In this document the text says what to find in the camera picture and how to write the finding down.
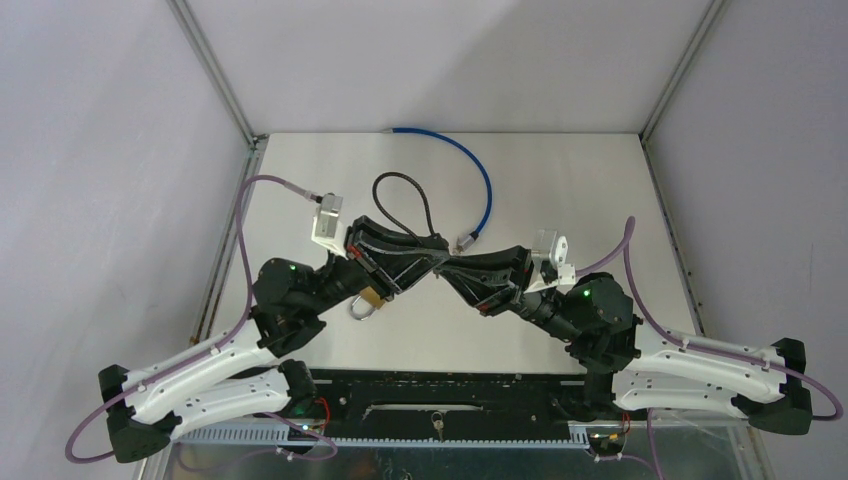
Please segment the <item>blue cable lock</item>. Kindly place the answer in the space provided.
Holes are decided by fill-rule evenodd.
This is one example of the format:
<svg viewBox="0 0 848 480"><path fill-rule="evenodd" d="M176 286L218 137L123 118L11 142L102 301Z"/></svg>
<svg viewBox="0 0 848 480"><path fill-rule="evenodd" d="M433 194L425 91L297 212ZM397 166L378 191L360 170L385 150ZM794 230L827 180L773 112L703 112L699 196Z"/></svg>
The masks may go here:
<svg viewBox="0 0 848 480"><path fill-rule="evenodd" d="M411 175L422 174L424 186L457 221L452 250L467 254L490 221L494 189L484 163L454 134L415 126L395 126L383 131L401 146L401 164Z"/></svg>

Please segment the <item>black cable lock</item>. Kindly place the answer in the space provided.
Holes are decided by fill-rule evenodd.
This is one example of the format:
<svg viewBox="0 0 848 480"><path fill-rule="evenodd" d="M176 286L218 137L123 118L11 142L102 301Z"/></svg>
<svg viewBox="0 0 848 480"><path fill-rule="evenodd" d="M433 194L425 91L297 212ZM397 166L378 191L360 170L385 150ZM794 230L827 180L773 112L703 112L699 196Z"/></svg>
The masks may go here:
<svg viewBox="0 0 848 480"><path fill-rule="evenodd" d="M419 181L407 173L385 171L370 186L370 200L382 218L421 243L440 234L430 199Z"/></svg>

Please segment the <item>brass padlock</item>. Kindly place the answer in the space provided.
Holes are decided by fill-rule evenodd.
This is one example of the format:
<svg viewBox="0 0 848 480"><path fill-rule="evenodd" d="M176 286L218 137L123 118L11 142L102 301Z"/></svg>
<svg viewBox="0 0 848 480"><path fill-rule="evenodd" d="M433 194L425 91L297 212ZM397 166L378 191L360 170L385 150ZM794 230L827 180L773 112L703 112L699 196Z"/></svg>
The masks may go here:
<svg viewBox="0 0 848 480"><path fill-rule="evenodd" d="M361 290L348 304L349 316L364 321L385 305L386 301L371 287Z"/></svg>

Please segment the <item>padlock key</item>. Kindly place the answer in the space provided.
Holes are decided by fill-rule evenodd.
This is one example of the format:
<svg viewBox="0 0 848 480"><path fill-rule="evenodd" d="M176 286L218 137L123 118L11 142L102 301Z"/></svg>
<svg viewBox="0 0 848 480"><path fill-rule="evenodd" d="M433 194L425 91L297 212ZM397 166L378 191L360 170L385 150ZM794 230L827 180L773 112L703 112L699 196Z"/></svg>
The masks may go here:
<svg viewBox="0 0 848 480"><path fill-rule="evenodd" d="M441 411L435 411L431 415L431 423L436 431L436 438L439 442L444 441L444 415Z"/></svg>

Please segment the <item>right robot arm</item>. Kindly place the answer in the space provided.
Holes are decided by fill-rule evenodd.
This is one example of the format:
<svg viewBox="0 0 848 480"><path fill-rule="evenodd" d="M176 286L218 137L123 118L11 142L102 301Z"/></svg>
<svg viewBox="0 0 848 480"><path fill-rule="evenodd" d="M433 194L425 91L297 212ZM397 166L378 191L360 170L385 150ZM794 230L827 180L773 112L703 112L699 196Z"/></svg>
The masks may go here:
<svg viewBox="0 0 848 480"><path fill-rule="evenodd" d="M535 271L521 247L452 258L436 269L481 315L510 312L563 342L586 370L581 402L588 415L704 410L770 433L809 432L811 394L800 379L803 342L782 338L751 347L686 335L650 322L609 273L591 273L562 292L532 288Z"/></svg>

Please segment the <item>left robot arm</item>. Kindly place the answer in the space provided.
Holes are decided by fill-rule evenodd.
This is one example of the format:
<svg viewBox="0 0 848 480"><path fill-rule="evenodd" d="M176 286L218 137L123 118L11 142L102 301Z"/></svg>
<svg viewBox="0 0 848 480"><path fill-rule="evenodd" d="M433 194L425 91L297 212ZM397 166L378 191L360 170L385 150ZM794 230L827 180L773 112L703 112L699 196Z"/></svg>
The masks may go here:
<svg viewBox="0 0 848 480"><path fill-rule="evenodd" d="M390 300L450 257L447 241L435 232L397 232L366 216L327 250L319 268L266 261L232 330L146 368L102 369L112 457L139 461L185 433L244 415L308 414L316 403L311 374L288 356L325 328L320 315L365 289Z"/></svg>

